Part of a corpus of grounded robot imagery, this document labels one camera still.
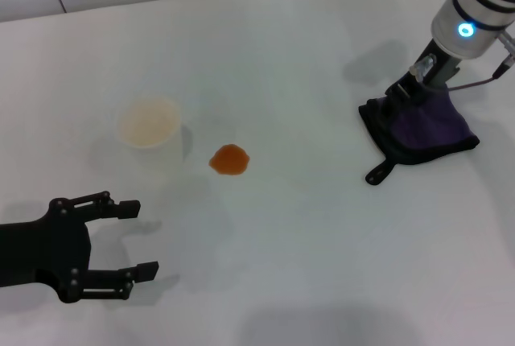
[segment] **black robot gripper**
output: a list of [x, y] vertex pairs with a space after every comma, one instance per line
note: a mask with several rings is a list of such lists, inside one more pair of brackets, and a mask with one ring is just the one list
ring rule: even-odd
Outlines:
[[121, 270], [89, 270], [87, 222], [134, 219], [139, 201], [115, 204], [108, 192], [54, 199], [36, 221], [0, 224], [0, 287], [43, 283], [61, 302], [81, 299], [128, 299], [135, 283], [154, 280], [159, 264], [149, 262]]

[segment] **white table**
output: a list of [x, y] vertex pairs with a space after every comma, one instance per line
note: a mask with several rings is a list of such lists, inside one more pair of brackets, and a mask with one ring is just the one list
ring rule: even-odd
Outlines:
[[[415, 60], [442, 3], [163, 0], [0, 25], [1, 222], [109, 190], [142, 211], [90, 225], [91, 267], [161, 266], [127, 302], [0, 289], [0, 343], [513, 345], [513, 74], [453, 94], [474, 151], [363, 180], [382, 157], [357, 107]], [[140, 87], [183, 109], [166, 183], [105, 127], [105, 95]], [[239, 177], [208, 166], [231, 142], [250, 156]]]

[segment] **black and purple cloth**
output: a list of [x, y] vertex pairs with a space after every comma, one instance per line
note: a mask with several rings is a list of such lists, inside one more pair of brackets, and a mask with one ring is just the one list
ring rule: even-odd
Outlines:
[[418, 165], [444, 155], [474, 149], [480, 140], [456, 110], [447, 87], [427, 91], [406, 74], [359, 108], [360, 115], [385, 161], [365, 176], [379, 185], [395, 165]]

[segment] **purple cloth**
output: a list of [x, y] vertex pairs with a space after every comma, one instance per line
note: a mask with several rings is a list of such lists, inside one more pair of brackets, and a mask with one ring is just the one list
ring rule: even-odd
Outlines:
[[402, 110], [390, 131], [402, 145], [416, 150], [450, 146], [474, 136], [448, 93], [434, 95], [420, 106]]

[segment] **blue led light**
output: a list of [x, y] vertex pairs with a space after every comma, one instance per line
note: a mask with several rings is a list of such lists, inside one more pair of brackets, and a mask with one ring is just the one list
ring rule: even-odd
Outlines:
[[474, 32], [474, 26], [470, 23], [461, 23], [458, 27], [459, 35], [464, 38], [470, 38], [472, 35], [474, 35]]

